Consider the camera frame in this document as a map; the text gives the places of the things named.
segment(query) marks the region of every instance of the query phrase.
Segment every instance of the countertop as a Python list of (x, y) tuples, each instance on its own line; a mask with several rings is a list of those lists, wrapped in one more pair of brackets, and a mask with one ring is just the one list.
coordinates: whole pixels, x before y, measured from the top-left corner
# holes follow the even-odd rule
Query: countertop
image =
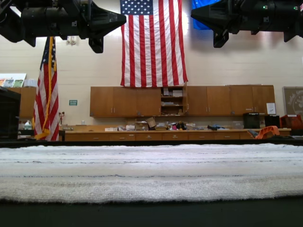
[[(65, 134), (93, 134), (93, 133), (183, 133), (183, 132), (247, 132), (248, 129), (227, 129), (227, 130), (167, 130), (167, 131), (66, 131)], [(279, 129), (279, 131), (291, 131), (291, 129)]]

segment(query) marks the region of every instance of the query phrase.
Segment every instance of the white brick wall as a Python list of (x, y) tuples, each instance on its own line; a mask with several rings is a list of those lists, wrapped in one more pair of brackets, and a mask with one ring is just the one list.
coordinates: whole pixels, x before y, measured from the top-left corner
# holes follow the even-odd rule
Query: white brick wall
[[(96, 0), (100, 7), (119, 12), (119, 0)], [(183, 33), (188, 85), (271, 84), (275, 86), (277, 113), (284, 115), (283, 86), (303, 86), (303, 39), (283, 42), (282, 33), (250, 32), (230, 35), (221, 49), (213, 48), (212, 31), (192, 28), (190, 0), (183, 0)], [(57, 64), (60, 111), (65, 123), (123, 124), (121, 118), (94, 120), (89, 116), (91, 86), (119, 86), (121, 79), (122, 38), (120, 29), (108, 34), (104, 53), (95, 54), (88, 40), (75, 46), (57, 38)], [(25, 42), (13, 44), (0, 36), (0, 73), (27, 73), (37, 79), (45, 38), (37, 38), (32, 48)], [(78, 99), (78, 106), (68, 106)], [(195, 118), (207, 121), (207, 118)]]

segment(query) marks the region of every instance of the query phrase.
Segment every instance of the wooden counter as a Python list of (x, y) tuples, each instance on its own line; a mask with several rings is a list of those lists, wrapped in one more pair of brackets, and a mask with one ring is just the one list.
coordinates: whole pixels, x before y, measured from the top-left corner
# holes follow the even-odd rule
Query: wooden counter
[[(280, 129), (281, 136), (291, 129)], [(184, 131), (66, 131), (65, 141), (145, 141), (145, 140), (248, 140), (253, 137), (242, 130), (184, 130)]]

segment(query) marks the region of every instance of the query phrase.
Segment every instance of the american flag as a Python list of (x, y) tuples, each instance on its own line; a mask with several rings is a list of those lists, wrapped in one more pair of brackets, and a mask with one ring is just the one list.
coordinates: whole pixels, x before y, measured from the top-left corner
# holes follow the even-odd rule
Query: american flag
[(187, 82), (182, 0), (120, 0), (122, 81), (125, 87), (167, 87)]
[(35, 138), (59, 139), (59, 99), (55, 37), (48, 37), (40, 65), (34, 104)]

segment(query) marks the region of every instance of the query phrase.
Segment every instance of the bottle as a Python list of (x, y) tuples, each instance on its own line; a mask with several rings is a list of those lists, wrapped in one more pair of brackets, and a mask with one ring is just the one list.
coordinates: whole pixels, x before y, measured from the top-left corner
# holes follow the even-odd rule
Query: bottle
[(24, 124), (24, 129), (25, 129), (25, 130), (32, 130), (32, 124), (31, 124), (30, 120), (28, 120), (28, 121)]

